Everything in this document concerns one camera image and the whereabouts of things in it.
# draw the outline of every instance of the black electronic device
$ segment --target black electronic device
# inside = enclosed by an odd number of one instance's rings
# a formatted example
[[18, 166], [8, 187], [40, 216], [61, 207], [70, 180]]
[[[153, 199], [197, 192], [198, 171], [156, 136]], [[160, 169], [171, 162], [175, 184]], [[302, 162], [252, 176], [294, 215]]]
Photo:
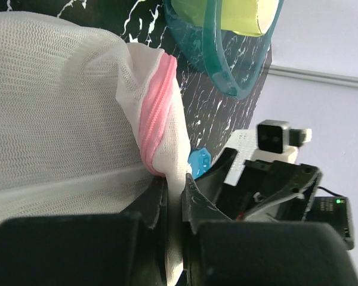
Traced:
[[314, 198], [306, 221], [330, 224], [346, 242], [348, 249], [354, 248], [354, 228], [350, 200], [347, 197]]
[[265, 120], [257, 125], [257, 145], [260, 150], [281, 154], [289, 145], [290, 125], [285, 121]]

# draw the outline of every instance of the small black camera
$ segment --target small black camera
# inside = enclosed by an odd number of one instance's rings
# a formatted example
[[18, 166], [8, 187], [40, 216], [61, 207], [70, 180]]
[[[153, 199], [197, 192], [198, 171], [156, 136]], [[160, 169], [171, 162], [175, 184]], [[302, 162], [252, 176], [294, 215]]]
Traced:
[[265, 120], [257, 125], [257, 145], [260, 150], [282, 154], [289, 146], [289, 122]]

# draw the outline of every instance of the white mesh laundry bag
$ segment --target white mesh laundry bag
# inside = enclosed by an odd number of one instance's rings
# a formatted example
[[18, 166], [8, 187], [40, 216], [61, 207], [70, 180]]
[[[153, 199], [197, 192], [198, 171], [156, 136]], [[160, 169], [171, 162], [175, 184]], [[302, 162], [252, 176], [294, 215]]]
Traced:
[[183, 269], [180, 194], [190, 171], [175, 68], [162, 49], [105, 30], [0, 13], [0, 223], [116, 213], [153, 175], [166, 176], [166, 267], [175, 284]]

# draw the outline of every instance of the zipper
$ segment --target zipper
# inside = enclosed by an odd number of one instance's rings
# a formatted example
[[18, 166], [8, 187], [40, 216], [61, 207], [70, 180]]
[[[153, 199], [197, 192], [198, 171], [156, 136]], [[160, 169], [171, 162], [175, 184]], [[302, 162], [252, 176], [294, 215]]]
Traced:
[[177, 61], [173, 56], [164, 53], [161, 57], [159, 65], [167, 65], [167, 68], [165, 69], [165, 66], [163, 66], [164, 70], [162, 70], [162, 68], [159, 67], [156, 72], [156, 74], [165, 74], [161, 83], [150, 82], [150, 84], [153, 85], [159, 84], [160, 88], [157, 93], [147, 95], [148, 97], [153, 97], [153, 105], [150, 110], [147, 110], [147, 112], [149, 112], [149, 116], [146, 124], [144, 125], [144, 130], [141, 130], [140, 132], [140, 134], [143, 134], [141, 139], [141, 158], [143, 163], [153, 175], [165, 176], [153, 168], [152, 162], [155, 151], [162, 142], [166, 123], [168, 121], [168, 115], [171, 109], [172, 81], [175, 77]]

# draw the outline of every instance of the white wall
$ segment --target white wall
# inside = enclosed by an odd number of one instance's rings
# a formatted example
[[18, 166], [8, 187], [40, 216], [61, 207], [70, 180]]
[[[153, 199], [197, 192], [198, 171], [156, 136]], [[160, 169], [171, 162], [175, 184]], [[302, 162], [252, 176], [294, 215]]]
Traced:
[[358, 77], [358, 0], [285, 0], [273, 65]]
[[350, 197], [356, 235], [350, 254], [358, 270], [358, 89], [268, 75], [251, 128], [265, 119], [312, 128], [298, 163], [319, 167], [322, 186]]

